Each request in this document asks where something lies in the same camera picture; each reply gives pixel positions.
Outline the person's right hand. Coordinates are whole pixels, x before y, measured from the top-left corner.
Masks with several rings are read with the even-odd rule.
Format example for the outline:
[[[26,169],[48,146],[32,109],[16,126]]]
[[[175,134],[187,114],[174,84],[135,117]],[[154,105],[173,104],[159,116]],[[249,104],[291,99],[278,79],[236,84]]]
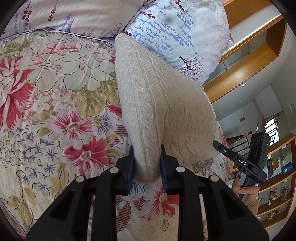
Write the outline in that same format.
[[[244,201],[244,204],[246,206],[252,206],[253,204],[255,204],[257,194],[259,193],[258,186],[252,185],[247,187],[241,187],[240,177],[238,176],[234,179],[231,189],[237,197],[239,197],[240,194],[244,194],[247,196],[247,198]]]

